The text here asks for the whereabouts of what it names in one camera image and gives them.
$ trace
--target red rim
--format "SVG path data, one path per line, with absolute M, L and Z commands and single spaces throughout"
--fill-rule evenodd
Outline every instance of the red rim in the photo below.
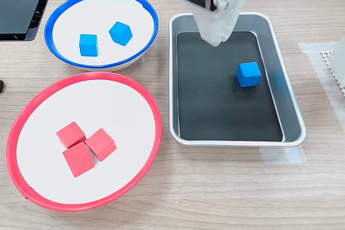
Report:
M 140 170 L 140 172 L 127 185 L 125 185 L 123 188 L 119 189 L 118 191 L 114 192 L 113 194 L 109 196 L 106 196 L 102 199 L 99 199 L 93 202 L 83 203 L 83 204 L 63 204 L 63 203 L 57 203 L 57 202 L 48 200 L 42 197 L 40 194 L 38 194 L 33 188 L 31 188 L 26 183 L 25 179 L 20 173 L 18 163 L 17 163 L 17 142 L 18 142 L 19 134 L 22 131 L 22 128 L 26 120 L 29 118 L 29 116 L 49 96 L 74 83 L 87 81 L 87 80 L 95 80 L 95 79 L 110 80 L 110 81 L 123 83 L 133 88 L 138 93 L 140 93 L 148 102 L 153 112 L 155 125 L 156 125 L 155 141 L 154 141 L 154 146 L 152 148 L 151 154 L 148 160 L 146 161 L 145 165 L 143 166 L 143 168 Z M 10 176 L 14 184 L 17 186 L 17 188 L 21 192 L 21 194 L 24 196 L 24 198 L 36 203 L 37 205 L 48 208 L 50 210 L 64 211 L 64 212 L 84 211 L 84 210 L 90 210 L 92 208 L 96 208 L 96 207 L 108 204 L 109 202 L 117 199 L 118 197 L 122 196 L 127 191 L 129 191 L 131 188 L 133 188 L 134 185 L 137 184 L 141 180 L 141 178 L 145 175 L 145 173 L 149 170 L 149 168 L 153 164 L 154 159 L 158 153 L 161 140 L 162 140 L 161 113 L 155 99 L 152 97 L 149 91 L 147 91 L 146 88 L 144 88 L 141 84 L 134 81 L 133 79 L 130 79 L 123 75 L 114 74 L 114 73 L 106 73 L 106 72 L 89 72 L 89 73 L 74 75 L 69 78 L 63 79 L 62 81 L 54 83 L 53 85 L 51 85 L 50 87 L 46 88 L 41 93 L 39 93 L 24 107 L 24 109 L 19 114 L 18 118 L 16 119 L 15 123 L 12 126 L 12 129 L 8 138 L 8 142 L 7 142 L 6 160 L 7 160 L 7 166 L 8 166 Z

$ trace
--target white plate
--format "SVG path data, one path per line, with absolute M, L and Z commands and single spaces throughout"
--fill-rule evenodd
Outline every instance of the white plate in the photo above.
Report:
M 74 178 L 56 132 L 75 121 L 90 137 L 103 128 L 117 149 Z M 45 89 L 21 112 L 8 140 L 13 181 L 33 202 L 53 210 L 104 205 L 131 189 L 158 152 L 162 121 L 139 83 L 113 73 L 85 73 Z
M 129 25 L 132 31 L 126 46 L 110 37 L 116 22 Z M 146 0 L 69 0 L 49 18 L 45 38 L 49 49 L 64 62 L 85 70 L 114 71 L 139 59 L 157 30 L 157 14 Z M 97 57 L 80 55 L 80 34 L 97 35 Z

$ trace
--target table surface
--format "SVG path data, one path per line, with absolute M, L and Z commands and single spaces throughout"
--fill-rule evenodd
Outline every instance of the table surface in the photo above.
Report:
M 0 229 L 345 229 L 345 134 L 298 43 L 345 35 L 345 0 L 247 0 L 244 11 L 270 17 L 307 127 L 307 162 L 265 164 L 258 148 L 189 148 L 168 130 L 168 21 L 187 9 L 178 0 L 148 0 L 160 31 L 144 63 L 120 73 L 142 83 L 163 117 L 163 141 L 146 176 L 123 197 L 91 211 L 59 213 L 25 200 L 6 166 L 13 122 L 40 91 L 81 73 L 44 41 L 49 0 L 37 37 L 0 42 Z

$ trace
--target cube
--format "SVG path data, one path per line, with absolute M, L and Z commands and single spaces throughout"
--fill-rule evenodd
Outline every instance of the cube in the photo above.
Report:
M 97 57 L 98 44 L 97 35 L 81 34 L 79 39 L 80 55 L 88 57 Z
M 86 140 L 84 132 L 82 132 L 81 128 L 74 121 L 56 132 L 56 135 L 58 135 L 61 144 L 66 148 L 70 148 Z
M 261 79 L 261 72 L 256 62 L 239 64 L 237 78 L 241 87 L 257 86 Z
M 113 42 L 126 46 L 132 38 L 132 31 L 127 24 L 116 22 L 109 31 Z
M 85 143 L 99 161 L 103 161 L 116 149 L 114 140 L 103 129 L 96 131 Z
M 95 167 L 91 153 L 84 142 L 68 148 L 63 152 L 63 155 L 74 177 L 78 177 Z

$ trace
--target tape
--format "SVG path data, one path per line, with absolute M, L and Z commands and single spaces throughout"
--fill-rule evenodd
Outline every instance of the tape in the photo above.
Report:
M 336 77 L 330 72 L 328 56 L 337 46 L 337 42 L 328 43 L 302 43 L 299 44 L 303 53 L 307 54 L 316 75 L 318 76 L 328 100 L 332 105 L 342 128 L 345 130 L 345 98 L 343 96 L 343 86 L 336 82 Z
M 260 147 L 265 164 L 302 164 L 307 161 L 302 145 L 298 147 Z

